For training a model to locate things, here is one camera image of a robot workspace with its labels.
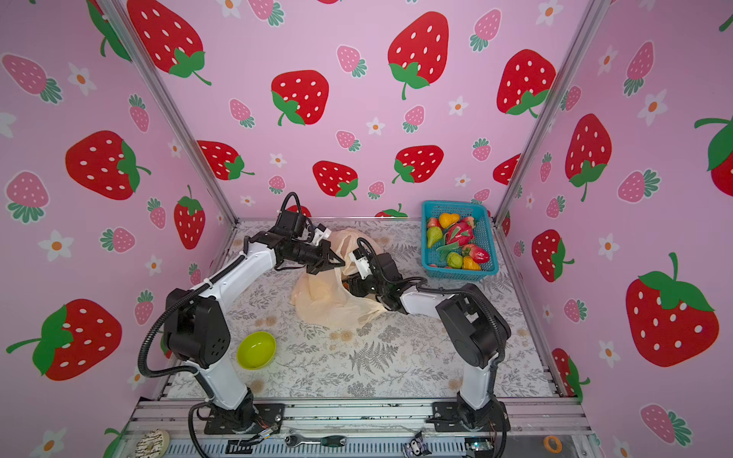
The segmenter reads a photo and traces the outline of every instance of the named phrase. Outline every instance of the blue plastic basket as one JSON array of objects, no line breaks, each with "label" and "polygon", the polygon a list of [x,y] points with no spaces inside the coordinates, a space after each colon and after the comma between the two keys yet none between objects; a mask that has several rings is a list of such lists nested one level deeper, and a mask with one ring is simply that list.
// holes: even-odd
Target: blue plastic basket
[{"label": "blue plastic basket", "polygon": [[[441,255],[435,249],[427,247],[427,220],[437,218],[441,213],[458,213],[461,218],[473,216],[476,220],[474,237],[478,246],[491,255],[489,262],[480,264],[481,270],[445,269],[442,267],[430,267],[430,264],[445,264],[441,261]],[[496,275],[499,272],[499,264],[496,260],[496,249],[494,248],[494,237],[491,232],[491,221],[486,212],[486,207],[466,202],[450,202],[444,200],[428,200],[422,203],[422,267],[427,270],[431,277],[454,278],[456,280],[479,281],[487,275]]]}]

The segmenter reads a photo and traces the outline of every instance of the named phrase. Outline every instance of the table surface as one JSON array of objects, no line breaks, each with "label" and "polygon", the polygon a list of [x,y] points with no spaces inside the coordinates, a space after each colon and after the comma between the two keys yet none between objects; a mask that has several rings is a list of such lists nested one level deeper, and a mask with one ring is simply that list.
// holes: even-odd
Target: table surface
[{"label": "table surface", "polygon": [[[419,221],[330,221],[331,230],[353,227],[389,252],[399,271],[425,276],[420,262]],[[227,259],[241,249],[245,235],[272,227],[272,221],[243,221]],[[499,397],[552,396],[537,349],[517,300],[504,259],[496,249],[500,270],[477,283],[507,320],[512,337],[499,366]],[[453,397],[460,390],[463,360],[455,352],[442,322],[421,315],[386,312],[364,327],[326,328],[303,322],[290,296],[302,270],[270,271],[259,277],[225,313],[232,334],[228,357],[239,378],[261,398],[394,398]],[[429,285],[460,287],[464,281],[430,278]],[[272,363],[257,371],[236,361],[242,340],[266,330],[277,340]],[[203,390],[187,372],[172,377],[167,395],[202,398]]]}]

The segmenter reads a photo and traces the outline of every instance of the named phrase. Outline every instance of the orange ring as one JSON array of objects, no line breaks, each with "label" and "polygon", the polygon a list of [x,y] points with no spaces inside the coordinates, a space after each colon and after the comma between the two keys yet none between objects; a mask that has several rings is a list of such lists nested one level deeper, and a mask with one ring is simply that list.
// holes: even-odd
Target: orange ring
[{"label": "orange ring", "polygon": [[[550,440],[555,441],[556,448],[552,448],[550,445]],[[560,439],[558,439],[556,436],[547,436],[545,437],[545,448],[550,453],[558,454],[562,451],[562,442],[560,442]]]}]

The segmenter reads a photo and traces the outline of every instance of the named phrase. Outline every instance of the pink strawberry print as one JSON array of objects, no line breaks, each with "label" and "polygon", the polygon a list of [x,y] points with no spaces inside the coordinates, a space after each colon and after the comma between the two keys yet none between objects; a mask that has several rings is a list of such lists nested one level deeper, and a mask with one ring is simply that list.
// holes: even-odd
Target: pink strawberry print
[{"label": "pink strawberry print", "polygon": [[565,303],[565,307],[563,307],[563,311],[565,312],[565,316],[574,323],[585,321],[588,317],[588,309],[586,308],[586,304],[583,303],[583,301],[580,299],[568,300]]},{"label": "pink strawberry print", "polygon": [[631,204],[640,202],[644,197],[648,199],[659,191],[661,181],[656,170],[647,169],[644,173],[634,171],[619,186],[619,199]]},{"label": "pink strawberry print", "polygon": [[197,285],[201,283],[201,269],[197,263],[193,263],[188,266],[188,274],[191,276],[191,284]]},{"label": "pink strawberry print", "polygon": [[489,47],[489,42],[496,38],[501,25],[501,10],[494,8],[479,20],[474,26],[474,34],[471,35],[471,49],[474,53],[480,53],[484,48]]},{"label": "pink strawberry print", "polygon": [[514,244],[514,255],[518,258],[524,254],[524,242],[519,240]]},{"label": "pink strawberry print", "polygon": [[552,170],[552,155],[549,152],[545,153],[542,157],[542,165],[539,167],[539,181],[545,182],[550,177],[550,171]]},{"label": "pink strawberry print", "polygon": [[249,111],[247,105],[241,103],[237,99],[231,99],[229,101],[229,112],[232,117],[239,121],[239,124],[245,128],[251,129],[254,127],[254,118],[252,112]]},{"label": "pink strawberry print", "polygon": [[152,315],[152,293],[147,289],[140,293],[138,296],[137,304],[135,305],[135,321],[142,326],[147,323]]},{"label": "pink strawberry print", "polygon": [[369,198],[372,200],[379,199],[384,194],[384,183],[375,181],[369,186]]},{"label": "pink strawberry print", "polygon": [[563,196],[557,196],[550,199],[550,203],[548,204],[548,208],[545,213],[549,218],[555,219],[560,216],[560,213],[562,213],[564,210],[565,198]]},{"label": "pink strawberry print", "polygon": [[647,41],[638,51],[626,69],[627,80],[624,81],[626,97],[634,95],[643,85],[644,77],[649,75],[654,65],[654,43]]},{"label": "pink strawberry print", "polygon": [[689,430],[687,422],[682,420],[671,410],[664,410],[656,404],[649,404],[639,410],[641,420],[661,440],[668,444],[674,444],[676,440],[682,447],[692,445],[692,431]]},{"label": "pink strawberry print", "polygon": [[147,132],[147,128],[150,126],[150,116],[145,111],[145,104],[137,94],[132,94],[129,102],[131,105],[130,117],[138,129],[140,129],[140,132]]},{"label": "pink strawberry print", "polygon": [[147,211],[150,212],[150,222],[158,229],[166,226],[166,209],[161,207],[161,201],[151,197],[147,201]]},{"label": "pink strawberry print", "polygon": [[273,0],[248,0],[252,12],[261,21],[267,21],[271,27],[280,27],[285,22],[285,12],[280,9],[280,3]]},{"label": "pink strawberry print", "polygon": [[61,88],[53,78],[46,78],[46,74],[40,65],[30,59],[5,53],[2,55],[2,64],[8,75],[25,92],[41,97],[46,103],[58,104],[64,100],[61,96]]},{"label": "pink strawberry print", "polygon": [[489,199],[491,190],[489,188],[483,188],[479,192],[474,194],[474,198],[471,199],[472,204],[483,204]]},{"label": "pink strawberry print", "polygon": [[102,243],[102,248],[117,253],[125,253],[135,246],[135,236],[124,227],[118,227],[114,231],[107,229],[102,232],[102,238],[99,241]]},{"label": "pink strawberry print", "polygon": [[361,143],[356,139],[356,136],[346,130],[336,132],[336,140],[341,148],[348,149],[351,152],[359,151],[361,148]]},{"label": "pink strawberry print", "polygon": [[572,107],[575,106],[575,104],[578,103],[578,101],[581,99],[581,88],[577,86],[573,86],[570,89],[568,89],[562,96],[562,100],[560,100],[560,109],[562,111],[570,111],[572,110]]},{"label": "pink strawberry print", "polygon": [[29,224],[45,216],[43,207],[48,205],[48,192],[35,173],[22,171],[15,175],[7,184],[5,195],[10,199],[6,208],[12,219]]},{"label": "pink strawberry print", "polygon": [[270,178],[268,184],[270,186],[270,191],[274,194],[282,194],[282,191],[285,189],[285,180],[283,180],[280,175],[275,175]]},{"label": "pink strawberry print", "polygon": [[487,139],[479,138],[474,142],[474,152],[472,152],[471,155],[473,155],[477,161],[483,162],[487,160],[489,158],[489,154],[491,154],[491,145]]},{"label": "pink strawberry print", "polygon": [[402,123],[402,129],[407,133],[413,133],[417,131],[417,128],[425,120],[425,108],[422,105],[417,105],[410,108],[405,113],[405,122]]},{"label": "pink strawberry print", "polygon": [[361,58],[359,51],[350,46],[339,46],[336,50],[341,70],[351,73],[354,78],[361,78],[367,74],[367,63]]}]

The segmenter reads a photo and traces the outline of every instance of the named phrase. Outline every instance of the lime green bowl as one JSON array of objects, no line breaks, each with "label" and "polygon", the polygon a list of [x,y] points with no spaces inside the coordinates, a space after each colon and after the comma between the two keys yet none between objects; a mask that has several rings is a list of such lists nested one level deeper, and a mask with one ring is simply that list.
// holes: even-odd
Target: lime green bowl
[{"label": "lime green bowl", "polygon": [[244,369],[256,371],[275,358],[277,343],[272,334],[263,330],[248,335],[237,350],[237,362]]}]

